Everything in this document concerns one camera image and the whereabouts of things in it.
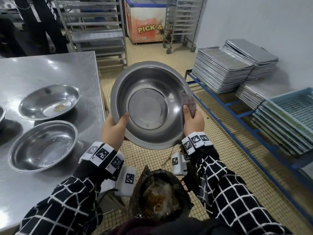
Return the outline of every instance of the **metal table top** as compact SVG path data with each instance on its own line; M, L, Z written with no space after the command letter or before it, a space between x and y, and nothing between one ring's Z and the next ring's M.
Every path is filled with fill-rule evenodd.
M56 119L73 123L78 142L73 153L56 166L33 174L14 171L8 164L8 151L25 131L41 122L23 119L20 101L39 88L73 85L81 90L81 100ZM0 131L0 231L17 225L31 207L51 194L54 187L71 176L80 156L100 140L104 111L96 56L92 52L0 59L0 104L7 109Z

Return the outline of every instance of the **beige floor tile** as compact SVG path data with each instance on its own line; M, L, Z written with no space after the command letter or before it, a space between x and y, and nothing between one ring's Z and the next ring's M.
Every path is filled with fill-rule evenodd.
M159 61L176 69L182 76L187 69L192 69L195 53L191 53L188 48L181 44L174 44L173 53L166 54L166 50L161 43L133 45L127 40L127 52L129 65L140 61ZM122 71L122 68L100 70L100 86L108 105L112 85ZM288 190L292 196L303 204L308 213L313 215L313 205L311 203L312 195L299 183L293 179L290 172L281 166L272 155L260 143L247 132L222 106L218 104L207 92L199 86L193 86L192 90L202 102L211 109L219 120L240 140L240 142L250 150L261 164L274 176L281 185ZM233 95L223 96L232 99ZM287 201L271 181L262 173L262 171L253 163L253 161L241 150L241 148L232 140L232 138L219 126L219 124L200 106L205 119L205 133L216 146L221 160L229 169L238 173L247 183L249 189L256 195L263 206L268 209L270 214L280 223L286 225L295 234L313 234L313 230L307 221L296 211L296 209ZM148 150L125 141L121 151L126 156L126 164L135 166L138 170L136 180L138 180L145 165L151 170L157 170L170 155L172 149L166 150ZM165 170L170 170L168 163ZM202 208L197 198L190 193L194 207L190 216L198 219L206 219L208 215ZM102 224L94 232L94 235L120 225L127 218L124 214L116 211L104 217Z

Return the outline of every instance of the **metal basin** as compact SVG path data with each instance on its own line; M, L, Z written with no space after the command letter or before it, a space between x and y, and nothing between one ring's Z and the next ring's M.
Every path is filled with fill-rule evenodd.
M76 127L66 121L39 124L14 142L9 151L9 163L21 173L43 171L66 158L77 136Z
M0 123L2 120L4 120L6 112L7 112L6 108L0 105Z
M183 137L179 92L192 94L182 76L166 64L146 61L120 73L111 91L111 113L117 123L129 112L125 136L147 149L166 149Z
M49 120L60 116L80 100L80 90L74 86L52 85L43 87L26 96L18 111L28 120Z

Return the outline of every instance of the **black and white checked sleeve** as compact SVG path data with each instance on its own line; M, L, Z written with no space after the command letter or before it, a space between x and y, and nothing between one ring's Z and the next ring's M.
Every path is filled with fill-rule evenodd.
M192 161L200 182L198 198L209 216L225 221L239 235L292 234L272 218L244 180L220 161L214 146L197 149Z
M112 151L108 157L115 155ZM101 183L112 176L106 166L83 160L73 176L58 184L48 198L26 214L15 234L91 234L103 218L96 199Z

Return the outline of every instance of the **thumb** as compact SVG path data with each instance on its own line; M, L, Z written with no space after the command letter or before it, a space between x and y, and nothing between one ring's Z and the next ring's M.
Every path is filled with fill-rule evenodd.
M188 106L184 105L182 111L184 112L185 121L192 118Z
M126 112L126 113L119 119L119 122L117 123L117 125L125 129L128 120L129 120L129 113Z

